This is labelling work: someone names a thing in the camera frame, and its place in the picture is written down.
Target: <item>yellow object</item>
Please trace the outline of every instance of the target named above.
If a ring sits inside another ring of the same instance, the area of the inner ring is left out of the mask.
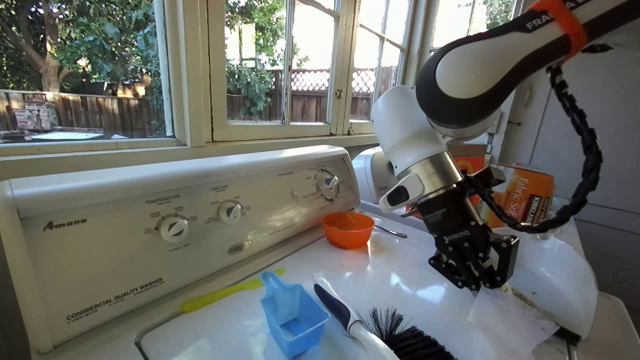
[[[279,275],[283,275],[287,270],[285,268],[276,268],[274,270]],[[260,278],[249,278],[244,282],[239,282],[239,284],[232,284],[232,286],[226,286],[226,287],[221,287],[216,291],[211,291],[211,294],[205,294],[205,296],[196,296],[193,299],[186,299],[179,306],[179,310],[183,314],[188,314],[188,311],[196,311],[212,301],[219,301],[223,297],[228,297],[228,296],[235,296],[239,291],[244,291],[244,290],[256,290],[256,287],[262,287],[262,279]]]

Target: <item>orange band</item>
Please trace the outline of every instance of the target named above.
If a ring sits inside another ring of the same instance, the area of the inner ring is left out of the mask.
[[[563,31],[568,33],[572,49],[566,54],[566,58],[579,54],[587,45],[589,38],[583,24],[574,15],[574,12],[566,8],[563,0],[539,0],[531,8],[539,12],[548,12],[563,27]]]

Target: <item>brush handle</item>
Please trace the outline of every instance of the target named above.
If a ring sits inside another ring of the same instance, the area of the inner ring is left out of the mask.
[[[317,278],[315,291],[320,301],[333,311],[333,315],[355,336],[369,351],[372,360],[398,360],[398,355],[365,323],[358,311],[352,310],[324,278]]]

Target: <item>window sill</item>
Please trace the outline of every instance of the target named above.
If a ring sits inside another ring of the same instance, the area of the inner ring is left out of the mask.
[[[0,179],[43,176],[57,172],[79,172],[96,167],[117,167],[149,161],[173,161],[188,158],[283,150],[315,143],[335,143],[344,147],[376,145],[375,134],[366,135],[319,135],[287,140],[214,142],[201,147],[179,145],[177,140],[149,142],[105,142],[105,143],[43,143],[0,147]]]

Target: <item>brush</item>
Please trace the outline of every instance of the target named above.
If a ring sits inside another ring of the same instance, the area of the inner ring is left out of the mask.
[[[403,327],[404,315],[398,310],[372,310],[372,327],[401,360],[455,360],[455,355],[421,327]]]

